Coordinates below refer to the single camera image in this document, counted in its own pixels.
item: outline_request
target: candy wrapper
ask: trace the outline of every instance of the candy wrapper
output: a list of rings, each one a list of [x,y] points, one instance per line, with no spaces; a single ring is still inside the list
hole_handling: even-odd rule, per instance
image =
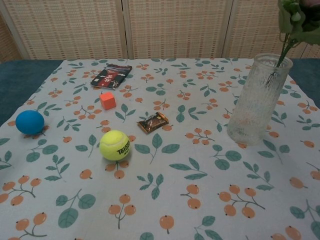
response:
[[[132,66],[108,64],[90,84],[99,88],[116,89],[131,70]]]
[[[161,112],[156,112],[155,114],[148,117],[146,120],[138,121],[138,126],[144,131],[144,133],[149,134],[154,130],[162,127],[169,123],[168,118]]]

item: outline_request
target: tablecloth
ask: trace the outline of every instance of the tablecloth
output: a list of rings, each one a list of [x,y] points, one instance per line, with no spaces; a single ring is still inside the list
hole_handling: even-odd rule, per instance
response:
[[[90,81],[133,67],[103,110]],[[226,133],[252,59],[65,60],[0,127],[0,239],[320,239],[319,110],[288,77],[263,141]],[[45,128],[15,127],[36,110]],[[169,124],[145,134],[155,112]],[[129,155],[99,140],[125,132]]]

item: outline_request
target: orange block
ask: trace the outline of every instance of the orange block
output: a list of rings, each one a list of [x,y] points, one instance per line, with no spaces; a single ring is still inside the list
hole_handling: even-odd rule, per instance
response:
[[[112,109],[116,106],[116,100],[111,92],[100,94],[100,102],[105,110]]]

